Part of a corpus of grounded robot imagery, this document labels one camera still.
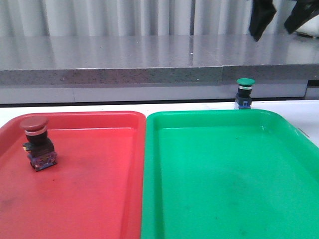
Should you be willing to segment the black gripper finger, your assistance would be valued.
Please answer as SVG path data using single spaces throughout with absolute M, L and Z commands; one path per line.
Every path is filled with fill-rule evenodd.
M 252 0 L 251 19 L 248 29 L 256 42 L 260 40 L 275 14 L 276 8 L 272 0 Z
M 319 0 L 297 0 L 291 14 L 284 23 L 289 34 L 295 32 L 319 14 Z

